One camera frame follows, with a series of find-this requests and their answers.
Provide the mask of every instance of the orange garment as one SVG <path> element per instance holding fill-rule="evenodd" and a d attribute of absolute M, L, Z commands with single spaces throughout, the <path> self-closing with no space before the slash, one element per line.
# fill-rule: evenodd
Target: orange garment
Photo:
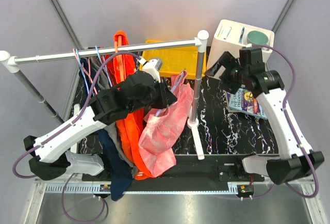
<path fill-rule="evenodd" d="M 114 36 L 114 41 L 118 42 L 118 36 L 122 36 L 122 45 L 128 45 L 128 40 L 125 32 L 119 31 Z M 135 73 L 135 62 L 132 56 L 122 55 L 123 63 L 125 64 L 126 75 Z M 114 74 L 115 81 L 120 82 L 119 62 L 115 57 L 113 64 L 108 63 L 108 70 Z M 139 138 L 143 131 L 143 110 L 138 110 L 127 115 L 123 120 L 116 121 L 119 135 L 122 140 L 122 149 L 126 157 L 133 162 L 139 169 L 135 176 L 136 180 L 143 180 L 153 177 L 150 171 L 145 166 L 139 151 Z"/>

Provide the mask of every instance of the green bowl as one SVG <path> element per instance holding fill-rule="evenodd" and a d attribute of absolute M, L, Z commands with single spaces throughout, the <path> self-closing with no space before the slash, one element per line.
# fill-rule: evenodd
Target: green bowl
<path fill-rule="evenodd" d="M 269 41 L 266 34 L 253 30 L 247 34 L 247 43 L 266 45 Z"/>

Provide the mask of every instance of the yellow bin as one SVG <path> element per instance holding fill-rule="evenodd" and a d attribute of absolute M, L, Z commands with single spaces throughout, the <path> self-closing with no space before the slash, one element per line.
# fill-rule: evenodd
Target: yellow bin
<path fill-rule="evenodd" d="M 158 40 L 146 40 L 145 43 L 162 42 Z M 197 47 L 173 47 L 171 49 L 147 50 L 143 51 L 142 57 L 146 60 L 159 57 L 163 65 L 159 71 L 161 77 L 171 77 L 172 74 L 179 74 L 186 68 L 188 75 L 187 79 L 195 79 L 197 66 Z M 206 53 L 203 61 L 203 76 L 206 71 Z"/>

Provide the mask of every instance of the stack of books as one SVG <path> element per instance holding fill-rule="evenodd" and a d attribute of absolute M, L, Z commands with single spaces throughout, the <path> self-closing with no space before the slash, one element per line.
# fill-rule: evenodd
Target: stack of books
<path fill-rule="evenodd" d="M 253 97 L 252 93 L 244 88 L 239 88 L 236 94 L 226 92 L 228 112 L 242 112 L 257 118 L 267 119 L 267 116 Z"/>

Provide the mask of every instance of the white box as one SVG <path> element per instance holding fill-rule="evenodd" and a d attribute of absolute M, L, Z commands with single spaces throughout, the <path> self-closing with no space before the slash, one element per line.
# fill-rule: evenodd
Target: white box
<path fill-rule="evenodd" d="M 243 38 L 242 38 L 242 43 L 239 43 L 239 39 L 241 36 L 241 32 L 243 27 L 245 27 Z M 226 28 L 227 30 L 230 29 L 230 33 L 228 36 L 225 34 L 222 34 L 222 36 L 219 38 L 219 34 L 222 32 L 222 30 Z M 238 58 L 239 57 L 239 50 L 244 47 L 244 45 L 247 45 L 247 40 L 246 37 L 248 33 L 252 30 L 258 30 L 263 32 L 264 34 L 267 35 L 269 41 L 267 43 L 268 46 L 273 46 L 274 44 L 274 32 L 271 30 L 267 29 L 262 29 L 259 27 L 255 27 L 252 25 L 247 25 L 247 24 L 242 24 L 230 20 L 223 19 L 221 20 L 217 31 L 213 37 L 212 41 L 212 46 L 211 46 L 211 51 L 210 55 L 208 57 L 207 61 L 207 69 L 212 67 L 217 60 L 220 58 L 220 56 L 223 54 L 225 51 L 229 51 L 234 57 Z M 264 62 L 267 62 L 269 56 L 271 55 L 273 51 L 263 48 L 262 49 L 262 60 Z"/>

